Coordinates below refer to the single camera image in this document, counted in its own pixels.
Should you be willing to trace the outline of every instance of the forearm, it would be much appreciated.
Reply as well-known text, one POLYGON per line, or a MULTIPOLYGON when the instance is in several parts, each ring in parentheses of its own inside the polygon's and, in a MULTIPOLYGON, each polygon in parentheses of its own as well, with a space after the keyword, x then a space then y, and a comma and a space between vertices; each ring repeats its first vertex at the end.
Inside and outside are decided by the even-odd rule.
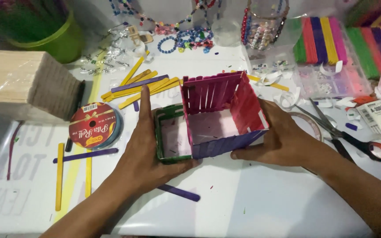
POLYGON ((336 152, 310 166, 381 237, 381 180, 336 152))
POLYGON ((130 192, 119 186, 111 175, 83 202, 78 204, 41 238, 93 238, 98 236, 106 221, 126 202, 130 192))

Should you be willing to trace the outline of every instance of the wrapped wooden block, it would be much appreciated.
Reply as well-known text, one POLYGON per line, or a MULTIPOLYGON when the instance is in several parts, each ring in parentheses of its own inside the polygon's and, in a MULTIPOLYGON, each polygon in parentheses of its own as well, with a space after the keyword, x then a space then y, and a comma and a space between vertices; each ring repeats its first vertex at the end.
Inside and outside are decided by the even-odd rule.
POLYGON ((0 50, 0 114, 11 119, 67 124, 79 85, 46 52, 0 50))

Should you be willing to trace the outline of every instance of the green plastic container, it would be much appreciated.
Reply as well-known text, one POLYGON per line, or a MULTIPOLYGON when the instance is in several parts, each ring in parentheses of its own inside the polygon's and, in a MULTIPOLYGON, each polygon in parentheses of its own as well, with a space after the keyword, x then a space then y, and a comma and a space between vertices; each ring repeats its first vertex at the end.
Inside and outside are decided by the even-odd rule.
POLYGON ((66 23, 54 34, 43 40, 31 43, 18 43, 9 39, 12 45, 28 51, 46 51, 60 63, 70 63, 77 60, 85 46, 82 30, 71 11, 66 23))

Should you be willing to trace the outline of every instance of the white table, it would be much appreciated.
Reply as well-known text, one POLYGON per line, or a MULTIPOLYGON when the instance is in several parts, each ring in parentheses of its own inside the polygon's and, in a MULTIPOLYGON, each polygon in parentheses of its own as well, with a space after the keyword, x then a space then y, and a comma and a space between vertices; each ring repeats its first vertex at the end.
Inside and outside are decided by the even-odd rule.
MULTIPOLYGON (((161 37, 149 45, 155 53, 150 64, 140 66, 137 73, 145 69, 157 70, 158 75, 170 78, 184 75, 214 75, 246 69, 241 48, 215 46, 204 54, 202 49, 175 51, 163 54, 156 50, 161 37)), ((79 80, 92 80, 92 76, 71 71, 79 80)), ((124 78, 126 72, 102 76, 99 94, 107 92, 113 81, 124 78)), ((290 80, 278 83, 290 87, 290 80)), ((264 98, 272 100, 272 94, 280 92, 273 87, 264 87, 264 98)), ((116 106, 127 97, 110 102, 116 106)), ((181 102, 179 88, 151 96, 152 108, 181 102)), ((303 107, 314 113, 311 106, 303 107)), ((324 109, 333 113, 338 129, 356 138, 368 136, 365 129, 357 132, 344 127, 345 111, 324 109)), ((124 131, 112 147, 119 154, 107 155, 92 160, 92 188, 96 189, 112 172, 127 141, 136 126, 138 113, 133 106, 120 111, 124 119, 124 131)), ((11 125, 6 140, 0 145, 0 234, 42 233, 59 217, 55 212, 57 144, 68 136, 66 126, 24 125, 18 134, 12 157, 12 180, 6 181, 8 167, 8 145, 11 125)), ((381 163, 361 158, 353 146, 342 143, 349 154, 365 171, 381 179, 381 163)), ((84 152, 74 145, 72 152, 84 152)), ((84 199, 85 161, 64 164, 63 207, 71 210, 84 199)), ((198 168, 173 179, 168 184, 201 195, 197 203, 170 193, 154 190, 142 196, 118 222, 113 234, 159 235, 181 237, 348 237, 371 236, 372 232, 363 220, 319 178, 303 172, 300 168, 279 167, 257 162, 230 159, 230 154, 206 158, 198 168)))

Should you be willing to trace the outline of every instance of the human hand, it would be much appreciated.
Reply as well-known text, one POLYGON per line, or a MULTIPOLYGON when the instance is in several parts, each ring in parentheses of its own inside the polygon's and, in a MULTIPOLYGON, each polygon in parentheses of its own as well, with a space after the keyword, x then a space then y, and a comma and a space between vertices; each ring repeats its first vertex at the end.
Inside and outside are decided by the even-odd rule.
POLYGON ((310 168, 313 161, 321 159, 325 154, 336 153, 302 130, 289 113, 274 102, 262 99, 259 102, 270 125, 264 135, 264 143, 235 150, 230 154, 232 159, 310 168))
POLYGON ((130 195, 141 196, 199 165, 195 159, 164 165, 155 157, 154 120, 148 86, 142 86, 139 120, 112 176, 130 195))

